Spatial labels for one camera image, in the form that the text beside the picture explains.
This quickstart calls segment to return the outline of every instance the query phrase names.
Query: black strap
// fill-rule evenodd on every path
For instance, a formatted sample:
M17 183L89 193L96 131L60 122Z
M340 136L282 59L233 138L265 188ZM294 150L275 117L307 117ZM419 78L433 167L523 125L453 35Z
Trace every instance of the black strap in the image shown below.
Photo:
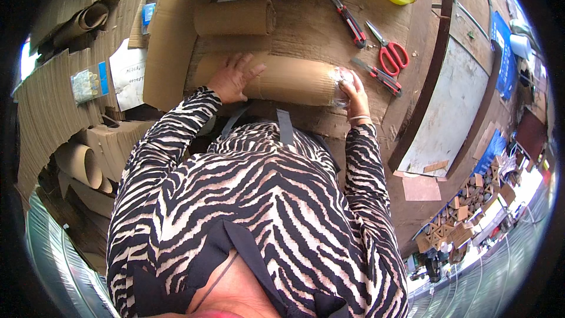
M283 145L294 145L294 129L290 121L290 114L286 110L277 108L277 119L279 120L281 143Z
M239 110L236 111L236 113L230 117L230 119L228 120L227 124L224 126L224 128L222 129L222 140L225 140L228 135L230 134L230 131L233 128L233 125L236 124L237 120L243 116L243 114L245 113L246 110L249 109L249 107L251 106L251 100L248 100L247 102L245 102L245 104L243 106L240 107Z

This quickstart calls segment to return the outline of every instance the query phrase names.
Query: woman's left hand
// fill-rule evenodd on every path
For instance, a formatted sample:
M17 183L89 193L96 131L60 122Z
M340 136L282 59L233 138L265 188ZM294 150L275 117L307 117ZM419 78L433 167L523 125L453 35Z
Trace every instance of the woman's left hand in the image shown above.
M251 53L237 53L228 57L210 79L208 88L220 96L223 104L247 101L247 96L243 93L245 86L267 68L265 64L259 64L246 71L245 67L252 59Z

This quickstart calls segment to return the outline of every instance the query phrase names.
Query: paper sign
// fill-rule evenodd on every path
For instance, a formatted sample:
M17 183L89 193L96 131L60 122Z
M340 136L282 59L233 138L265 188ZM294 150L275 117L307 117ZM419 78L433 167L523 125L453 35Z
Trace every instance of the paper sign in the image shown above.
M128 49L129 38L109 58L109 68L114 80L120 110L129 110L143 104L146 49Z

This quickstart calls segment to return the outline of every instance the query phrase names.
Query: scissors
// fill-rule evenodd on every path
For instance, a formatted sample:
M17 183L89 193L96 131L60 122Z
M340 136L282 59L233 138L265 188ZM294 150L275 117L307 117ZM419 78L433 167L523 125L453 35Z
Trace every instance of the scissors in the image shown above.
M384 71L386 72L386 74L389 74L390 76L398 75L400 73L400 69L406 68L408 66L408 63L410 63L410 59L408 58L408 54L406 53L405 49L402 48L402 46L396 42L389 42L386 39L384 39L383 36L375 27L375 25L371 24L370 21L365 21L365 23L367 24L367 26L369 26L371 32L373 32L375 37L377 37L378 41L381 43L381 50L378 53L378 59L380 60ZM400 58L400 55L397 52L397 49L404 55L404 60L406 62L402 62L402 59ZM390 65L394 69L393 72L391 72L388 69L388 67L386 67L383 56L385 56L386 60L389 61Z

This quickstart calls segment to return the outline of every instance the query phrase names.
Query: white board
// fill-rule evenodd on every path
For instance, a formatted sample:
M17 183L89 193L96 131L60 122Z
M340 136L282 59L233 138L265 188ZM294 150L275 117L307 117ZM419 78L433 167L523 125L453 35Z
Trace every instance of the white board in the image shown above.
M475 120L488 82L481 65L449 37L440 76L420 128L399 171L445 177ZM445 168L424 168L448 161Z

